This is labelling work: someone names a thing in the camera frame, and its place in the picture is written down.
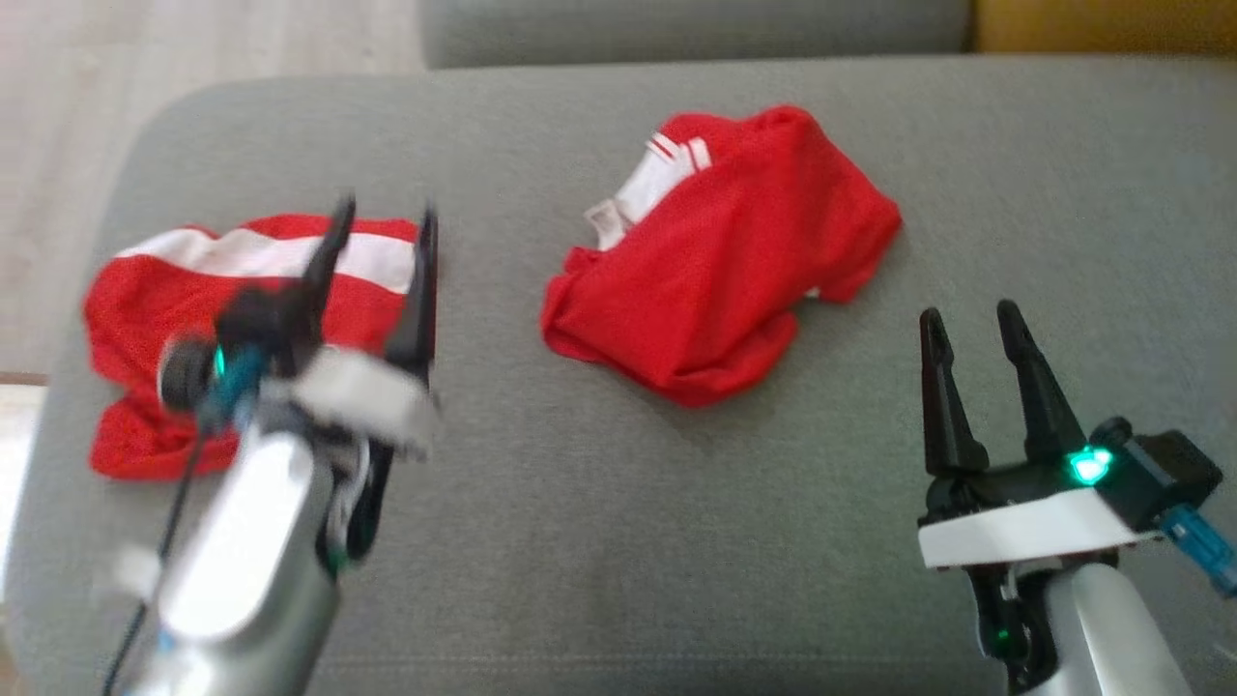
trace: red cloth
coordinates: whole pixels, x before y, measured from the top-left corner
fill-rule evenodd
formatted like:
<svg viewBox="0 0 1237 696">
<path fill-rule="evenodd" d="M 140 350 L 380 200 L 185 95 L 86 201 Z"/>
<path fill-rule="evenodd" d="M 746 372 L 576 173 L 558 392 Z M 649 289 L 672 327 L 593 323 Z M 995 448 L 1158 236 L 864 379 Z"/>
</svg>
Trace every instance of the red cloth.
<svg viewBox="0 0 1237 696">
<path fill-rule="evenodd" d="M 773 368 L 797 331 L 789 308 L 805 292 L 855 297 L 902 218 L 803 109 L 747 120 L 684 114 L 654 135 L 666 143 L 659 136 L 693 153 L 685 146 L 703 138 L 711 163 L 609 251 L 571 248 L 541 326 L 557 354 L 705 407 Z"/>
<path fill-rule="evenodd" d="M 156 378 L 165 344 L 178 335 L 213 335 L 215 314 L 242 284 L 275 287 L 298 276 L 328 223 L 288 214 L 223 236 L 177 229 L 121 251 L 103 267 L 83 307 L 90 360 L 126 394 L 99 422 L 90 451 L 95 471 L 124 480 L 181 476 L 194 428 L 160 405 Z M 403 303 L 416 234 L 407 220 L 355 221 L 323 316 L 327 341 L 380 350 Z M 235 450 L 235 436 L 208 441 L 198 472 L 228 467 Z"/>
</svg>

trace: blue connector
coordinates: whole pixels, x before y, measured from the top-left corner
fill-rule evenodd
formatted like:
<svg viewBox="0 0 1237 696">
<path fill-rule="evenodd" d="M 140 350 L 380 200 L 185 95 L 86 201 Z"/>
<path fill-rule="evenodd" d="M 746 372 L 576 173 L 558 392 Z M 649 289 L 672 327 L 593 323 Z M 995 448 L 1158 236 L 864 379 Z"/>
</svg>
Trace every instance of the blue connector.
<svg viewBox="0 0 1237 696">
<path fill-rule="evenodd" d="M 224 371 L 216 367 L 219 381 L 195 410 L 198 428 L 209 434 L 226 430 L 241 398 L 257 389 L 266 362 L 266 355 L 259 347 L 246 345 Z"/>
<path fill-rule="evenodd" d="M 1237 597 L 1237 554 L 1194 506 L 1178 506 L 1164 513 L 1160 530 L 1194 559 L 1223 598 Z"/>
</svg>

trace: couch backrest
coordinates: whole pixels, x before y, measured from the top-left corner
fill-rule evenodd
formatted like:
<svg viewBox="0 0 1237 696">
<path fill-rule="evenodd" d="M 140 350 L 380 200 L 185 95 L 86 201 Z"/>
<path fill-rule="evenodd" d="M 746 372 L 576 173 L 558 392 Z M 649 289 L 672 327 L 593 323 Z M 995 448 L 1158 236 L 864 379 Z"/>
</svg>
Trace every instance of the couch backrest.
<svg viewBox="0 0 1237 696">
<path fill-rule="evenodd" d="M 970 0 L 419 0 L 429 67 L 945 53 Z"/>
</svg>

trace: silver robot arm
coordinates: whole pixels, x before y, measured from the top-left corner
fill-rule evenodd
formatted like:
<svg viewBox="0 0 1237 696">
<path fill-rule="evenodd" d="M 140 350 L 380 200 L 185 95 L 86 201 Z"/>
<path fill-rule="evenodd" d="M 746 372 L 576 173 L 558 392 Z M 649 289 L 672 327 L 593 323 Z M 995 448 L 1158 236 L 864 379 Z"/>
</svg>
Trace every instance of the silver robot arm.
<svg viewBox="0 0 1237 696">
<path fill-rule="evenodd" d="M 166 560 L 147 606 L 158 648 L 126 695 L 302 694 L 340 603 L 338 576 L 372 546 L 393 460 L 428 456 L 437 218 L 427 210 L 404 309 L 376 359 L 320 336 L 354 213 L 348 197 L 299 282 L 241 291 L 215 321 L 218 344 L 179 341 L 165 356 L 165 404 L 192 412 L 199 431 L 230 424 L 242 436 L 194 535 Z"/>
<path fill-rule="evenodd" d="M 988 467 L 971 434 L 954 354 L 936 309 L 920 316 L 924 449 L 933 477 L 919 548 L 930 569 L 966 571 L 980 651 L 999 660 L 1016 696 L 1191 694 L 1117 549 L 1168 538 L 1225 598 L 1233 553 L 1196 513 L 1223 476 L 1176 431 L 1133 435 L 1110 419 L 1090 438 L 1071 412 L 1018 307 L 997 307 L 1018 372 L 1024 462 Z"/>
</svg>

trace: gray couch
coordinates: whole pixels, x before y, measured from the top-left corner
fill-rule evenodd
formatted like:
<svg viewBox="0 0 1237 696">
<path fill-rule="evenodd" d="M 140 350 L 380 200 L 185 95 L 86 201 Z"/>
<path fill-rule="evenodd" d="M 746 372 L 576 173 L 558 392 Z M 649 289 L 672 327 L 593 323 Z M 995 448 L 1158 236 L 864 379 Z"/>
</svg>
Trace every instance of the gray couch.
<svg viewBox="0 0 1237 696">
<path fill-rule="evenodd" d="M 705 410 L 552 355 L 546 279 L 658 122 L 778 101 L 815 114 L 901 204 L 873 282 L 847 305 L 802 305 L 769 378 Z M 915 318 L 945 313 L 995 460 L 1021 450 L 993 312 L 1014 297 L 1087 427 L 1121 413 L 1181 428 L 1231 467 L 1233 122 L 1233 64 L 1133 58 L 255 82 L 150 124 L 95 262 L 186 221 L 324 211 L 341 185 L 364 215 L 438 202 L 444 429 L 427 466 L 393 473 L 315 695 L 1001 694 L 964 576 L 924 570 L 915 543 Z M 93 577 L 120 541 L 153 544 L 169 501 L 87 469 L 114 397 L 72 326 L 6 588 L 35 694 L 98 687 L 130 607 L 99 601 Z M 1209 513 L 1237 537 L 1237 487 Z M 1216 645 L 1237 647 L 1237 627 L 1205 580 L 1165 545 L 1124 553 L 1123 569 L 1197 694 L 1232 694 L 1237 668 Z"/>
<path fill-rule="evenodd" d="M 421 0 L 432 68 L 957 53 L 971 0 Z"/>
</svg>

